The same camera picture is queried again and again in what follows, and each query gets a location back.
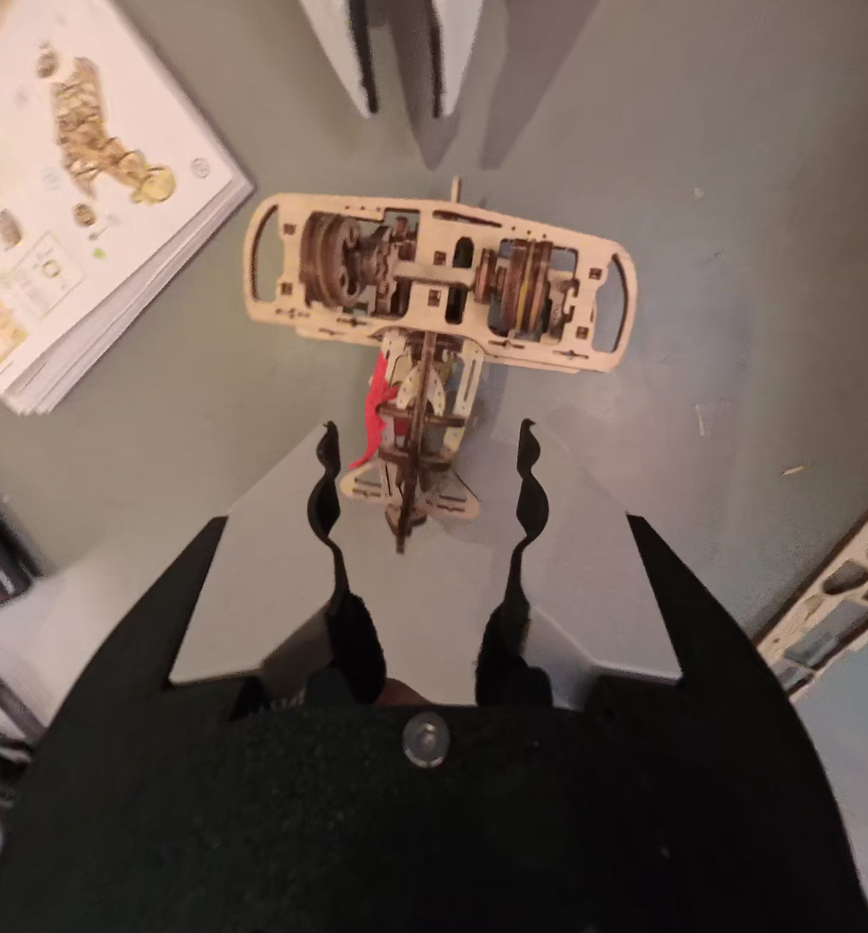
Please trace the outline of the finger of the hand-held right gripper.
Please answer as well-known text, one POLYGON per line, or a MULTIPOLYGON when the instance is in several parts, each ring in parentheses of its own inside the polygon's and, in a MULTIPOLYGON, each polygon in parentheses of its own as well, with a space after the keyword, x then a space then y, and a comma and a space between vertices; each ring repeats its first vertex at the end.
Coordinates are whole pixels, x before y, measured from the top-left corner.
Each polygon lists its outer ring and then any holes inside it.
POLYGON ((360 116, 377 114, 367 4, 362 1, 300 1, 305 16, 340 84, 360 116))
POLYGON ((456 110, 483 6, 483 1, 425 2, 426 72, 433 119, 446 119, 456 110))

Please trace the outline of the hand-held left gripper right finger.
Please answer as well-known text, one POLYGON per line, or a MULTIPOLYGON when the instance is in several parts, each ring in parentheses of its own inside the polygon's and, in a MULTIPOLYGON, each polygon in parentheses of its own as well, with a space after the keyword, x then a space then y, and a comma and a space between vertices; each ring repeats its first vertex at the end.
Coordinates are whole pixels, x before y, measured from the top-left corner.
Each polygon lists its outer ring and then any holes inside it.
POLYGON ((608 675, 679 683, 626 509, 532 419, 514 468, 513 548, 477 656, 477 705, 583 706, 608 675))

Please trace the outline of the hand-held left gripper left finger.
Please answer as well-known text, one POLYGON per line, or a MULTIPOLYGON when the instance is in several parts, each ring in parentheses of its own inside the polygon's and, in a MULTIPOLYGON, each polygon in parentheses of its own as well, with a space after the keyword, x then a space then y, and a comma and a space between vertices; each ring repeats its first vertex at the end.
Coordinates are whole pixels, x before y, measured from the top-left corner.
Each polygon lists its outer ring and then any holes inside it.
POLYGON ((252 674, 276 701, 330 670, 358 702, 384 687, 370 613, 340 546, 337 427, 314 428, 231 507, 171 669, 176 685, 252 674))

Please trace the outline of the wooden model airplane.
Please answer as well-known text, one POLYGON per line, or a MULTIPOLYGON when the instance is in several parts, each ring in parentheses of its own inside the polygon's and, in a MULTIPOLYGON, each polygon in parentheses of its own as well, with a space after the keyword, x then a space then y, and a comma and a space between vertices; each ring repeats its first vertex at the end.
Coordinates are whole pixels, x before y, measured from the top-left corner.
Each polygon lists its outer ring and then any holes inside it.
POLYGON ((637 316, 620 244, 460 198, 459 178, 447 201, 277 193, 244 236, 254 321, 377 353, 340 490, 383 508, 398 553, 428 519, 478 514, 455 462, 487 364, 609 372, 637 316))

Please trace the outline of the grey desk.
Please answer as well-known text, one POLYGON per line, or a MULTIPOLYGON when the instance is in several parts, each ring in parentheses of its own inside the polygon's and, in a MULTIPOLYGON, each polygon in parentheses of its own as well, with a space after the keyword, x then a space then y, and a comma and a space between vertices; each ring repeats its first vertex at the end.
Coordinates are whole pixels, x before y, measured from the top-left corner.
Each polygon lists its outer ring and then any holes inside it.
MULTIPOLYGON (((754 631, 868 506, 868 2, 549 2, 556 73, 484 5, 428 160, 397 5, 370 14, 362 119, 298 2, 122 2, 257 194, 463 193, 626 246, 640 285, 609 375, 488 371, 487 439, 531 417, 646 516, 754 631)), ((373 356, 251 322, 225 227, 46 417, 0 411, 0 501, 55 574, 0 610, 0 671, 64 693, 183 545, 313 426, 362 448, 373 356)))

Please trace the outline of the wooden parts sheet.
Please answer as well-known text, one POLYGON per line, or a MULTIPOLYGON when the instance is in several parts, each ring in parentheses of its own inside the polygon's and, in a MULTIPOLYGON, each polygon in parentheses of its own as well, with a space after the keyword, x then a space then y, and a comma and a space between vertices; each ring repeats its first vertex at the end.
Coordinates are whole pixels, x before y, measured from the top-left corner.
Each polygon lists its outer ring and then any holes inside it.
POLYGON ((794 701, 842 656, 868 643, 868 511, 755 645, 794 701))

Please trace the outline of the instruction booklet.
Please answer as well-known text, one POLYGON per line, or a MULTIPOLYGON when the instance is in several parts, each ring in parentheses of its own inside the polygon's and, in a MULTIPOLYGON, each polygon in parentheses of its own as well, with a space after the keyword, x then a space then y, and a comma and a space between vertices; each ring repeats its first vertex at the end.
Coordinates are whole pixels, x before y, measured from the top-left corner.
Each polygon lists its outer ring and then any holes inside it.
POLYGON ((253 189, 114 2, 0 2, 0 402, 52 411, 253 189))

